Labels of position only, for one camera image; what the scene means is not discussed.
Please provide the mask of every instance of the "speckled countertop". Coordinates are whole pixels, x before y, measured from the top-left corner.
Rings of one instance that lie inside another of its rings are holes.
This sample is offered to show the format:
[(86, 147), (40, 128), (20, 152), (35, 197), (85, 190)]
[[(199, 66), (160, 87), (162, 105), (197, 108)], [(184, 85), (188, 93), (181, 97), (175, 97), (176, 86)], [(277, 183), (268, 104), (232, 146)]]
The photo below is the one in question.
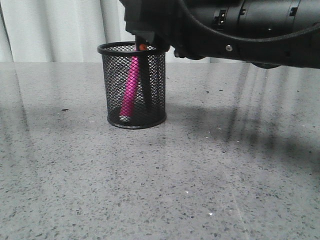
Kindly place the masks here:
[(320, 239), (320, 71), (166, 77), (166, 122), (125, 130), (102, 64), (0, 63), (0, 240)]

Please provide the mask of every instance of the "screw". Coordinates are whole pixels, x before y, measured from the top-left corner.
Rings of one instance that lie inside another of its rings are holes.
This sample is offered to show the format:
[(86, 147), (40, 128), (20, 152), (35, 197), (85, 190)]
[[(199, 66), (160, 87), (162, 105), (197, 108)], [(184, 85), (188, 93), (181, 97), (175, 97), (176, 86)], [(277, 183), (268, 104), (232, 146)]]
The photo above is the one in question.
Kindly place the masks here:
[(234, 49), (232, 48), (231, 45), (227, 45), (227, 46), (225, 47), (225, 50), (227, 50), (228, 52), (232, 52)]

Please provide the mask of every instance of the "orange cap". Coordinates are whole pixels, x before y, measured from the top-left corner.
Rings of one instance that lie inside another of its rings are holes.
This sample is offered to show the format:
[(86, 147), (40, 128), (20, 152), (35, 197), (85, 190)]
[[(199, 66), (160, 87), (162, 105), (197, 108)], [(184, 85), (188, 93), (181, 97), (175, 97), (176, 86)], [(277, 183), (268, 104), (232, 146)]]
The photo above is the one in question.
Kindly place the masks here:
[(140, 51), (147, 51), (148, 47), (146, 44), (140, 44), (139, 49), (140, 49)]

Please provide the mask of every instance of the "black pen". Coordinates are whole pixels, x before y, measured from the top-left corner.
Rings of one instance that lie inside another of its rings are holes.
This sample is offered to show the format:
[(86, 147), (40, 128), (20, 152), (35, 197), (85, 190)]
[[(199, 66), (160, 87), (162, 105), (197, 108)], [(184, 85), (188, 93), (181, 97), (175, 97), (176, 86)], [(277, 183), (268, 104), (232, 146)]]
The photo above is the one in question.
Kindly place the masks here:
[[(142, 37), (135, 36), (135, 48), (137, 51), (147, 51), (148, 43)], [(140, 68), (140, 79), (141, 88), (143, 94), (143, 100), (147, 111), (149, 112), (152, 108), (152, 93), (151, 93), (151, 80), (150, 80), (150, 69), (149, 60), (147, 54), (139, 56), (139, 68)]]

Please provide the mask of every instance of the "pen holder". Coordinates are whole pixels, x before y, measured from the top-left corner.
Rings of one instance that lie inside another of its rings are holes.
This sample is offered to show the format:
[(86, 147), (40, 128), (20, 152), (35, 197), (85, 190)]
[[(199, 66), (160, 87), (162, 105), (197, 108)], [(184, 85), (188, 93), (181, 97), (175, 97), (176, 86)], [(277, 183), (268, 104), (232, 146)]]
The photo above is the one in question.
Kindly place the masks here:
[(166, 120), (165, 52), (135, 42), (98, 47), (102, 55), (107, 120), (124, 129), (145, 129)]

